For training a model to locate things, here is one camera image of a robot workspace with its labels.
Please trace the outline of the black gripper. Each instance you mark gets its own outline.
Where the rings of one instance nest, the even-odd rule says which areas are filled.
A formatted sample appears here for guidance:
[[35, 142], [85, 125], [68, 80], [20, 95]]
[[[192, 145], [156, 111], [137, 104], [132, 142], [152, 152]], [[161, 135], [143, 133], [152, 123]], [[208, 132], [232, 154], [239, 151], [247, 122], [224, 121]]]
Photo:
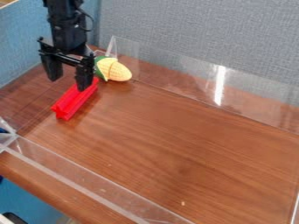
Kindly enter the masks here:
[[81, 44], [75, 49], [61, 50], [53, 45], [51, 38], [39, 37], [37, 42], [40, 44], [41, 64], [48, 79], [56, 81], [63, 76], [61, 64], [76, 67], [75, 80], [77, 90], [83, 92], [93, 80], [95, 53], [88, 45]]

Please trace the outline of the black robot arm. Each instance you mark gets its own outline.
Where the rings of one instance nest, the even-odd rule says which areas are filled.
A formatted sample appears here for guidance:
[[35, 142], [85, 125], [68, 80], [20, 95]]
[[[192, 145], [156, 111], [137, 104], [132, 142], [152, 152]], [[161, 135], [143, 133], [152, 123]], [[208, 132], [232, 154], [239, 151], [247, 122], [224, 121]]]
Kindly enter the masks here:
[[87, 18], [92, 16], [80, 8], [84, 0], [43, 0], [48, 9], [51, 40], [39, 37], [41, 64], [48, 79], [56, 81], [63, 76], [63, 65], [76, 68], [77, 90], [84, 91], [92, 84], [95, 53], [87, 45], [92, 31]]

